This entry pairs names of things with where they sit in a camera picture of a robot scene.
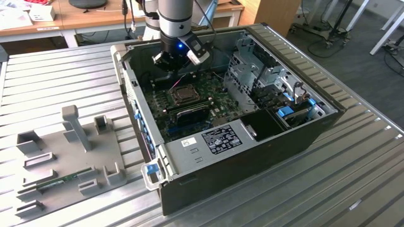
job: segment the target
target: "wooden desk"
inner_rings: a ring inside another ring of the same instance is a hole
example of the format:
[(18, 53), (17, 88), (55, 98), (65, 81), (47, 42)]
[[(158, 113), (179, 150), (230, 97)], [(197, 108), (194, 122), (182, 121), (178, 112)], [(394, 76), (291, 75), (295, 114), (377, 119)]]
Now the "wooden desk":
[[(122, 24), (123, 15), (121, 14), (121, 0), (107, 0), (105, 8), (89, 9), (82, 13), (83, 9), (78, 9), (69, 4), (67, 0), (59, 1), (61, 18), (63, 29), (77, 29), (83, 27), (107, 26)], [(134, 18), (135, 23), (143, 22), (143, 17)], [(126, 23), (131, 22), (130, 10), (126, 15)]]
[[(121, 0), (107, 0), (105, 12), (97, 11), (103, 10), (103, 7), (101, 7), (82, 13), (83, 10), (69, 5), (67, 0), (55, 0), (51, 5), (57, 13), (53, 22), (34, 22), (33, 26), (0, 31), (0, 43), (62, 36), (67, 47), (77, 47), (74, 37), (77, 34), (123, 28), (123, 16), (119, 11)], [(219, 4), (213, 17), (229, 17), (227, 26), (237, 26), (242, 9), (242, 5)], [(134, 21), (135, 26), (145, 26), (143, 17), (135, 17)], [(126, 16), (126, 26), (130, 27), (130, 12)], [(58, 29), (37, 31), (37, 28), (43, 27), (58, 27)]]
[(51, 6), (55, 13), (53, 21), (49, 22), (33, 21), (31, 26), (0, 30), (0, 43), (15, 41), (10, 35), (19, 35), (21, 39), (37, 39), (43, 37), (59, 36), (59, 30), (62, 30), (62, 21), (61, 21), (58, 0), (51, 2)]

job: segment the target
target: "green circuit board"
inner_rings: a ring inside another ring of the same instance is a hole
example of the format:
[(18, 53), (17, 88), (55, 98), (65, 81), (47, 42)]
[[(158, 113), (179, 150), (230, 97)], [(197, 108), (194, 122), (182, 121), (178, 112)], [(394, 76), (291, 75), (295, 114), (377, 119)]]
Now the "green circuit board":
[[(143, 93), (165, 142), (170, 142), (202, 130), (215, 127), (242, 115), (237, 101), (223, 90), (222, 76), (222, 74), (214, 75), (211, 73), (203, 73), (190, 85), (181, 84), (171, 89)], [(195, 98), (193, 102), (178, 104), (178, 101), (174, 100), (175, 97), (173, 95), (173, 90), (181, 89), (185, 86), (190, 87), (187, 89), (189, 91), (194, 89), (195, 93), (191, 93), (191, 95), (194, 95)], [(189, 126), (177, 127), (177, 113), (198, 106), (209, 106), (207, 118)]]

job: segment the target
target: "open computer tower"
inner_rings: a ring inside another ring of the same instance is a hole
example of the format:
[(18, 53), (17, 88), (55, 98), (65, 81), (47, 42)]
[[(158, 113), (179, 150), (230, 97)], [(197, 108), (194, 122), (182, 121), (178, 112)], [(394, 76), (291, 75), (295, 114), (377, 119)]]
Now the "open computer tower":
[(153, 65), (158, 40), (125, 44), (121, 57), (145, 186), (163, 215), (303, 151), (345, 112), (250, 27), (197, 35), (213, 41), (210, 58), (177, 75)]

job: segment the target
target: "computer case side panel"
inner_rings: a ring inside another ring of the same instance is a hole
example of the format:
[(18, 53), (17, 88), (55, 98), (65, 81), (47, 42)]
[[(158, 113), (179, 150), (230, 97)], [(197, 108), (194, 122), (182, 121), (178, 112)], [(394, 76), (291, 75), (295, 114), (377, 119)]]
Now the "computer case side panel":
[(242, 153), (159, 187), (162, 214), (169, 215), (303, 151), (343, 112), (319, 118)]

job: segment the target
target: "white device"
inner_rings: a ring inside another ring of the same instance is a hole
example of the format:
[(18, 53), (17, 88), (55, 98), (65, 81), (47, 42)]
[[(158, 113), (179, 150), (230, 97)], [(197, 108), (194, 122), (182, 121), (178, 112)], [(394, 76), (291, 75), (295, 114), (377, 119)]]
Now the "white device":
[(54, 10), (51, 6), (33, 6), (29, 10), (31, 21), (53, 21)]

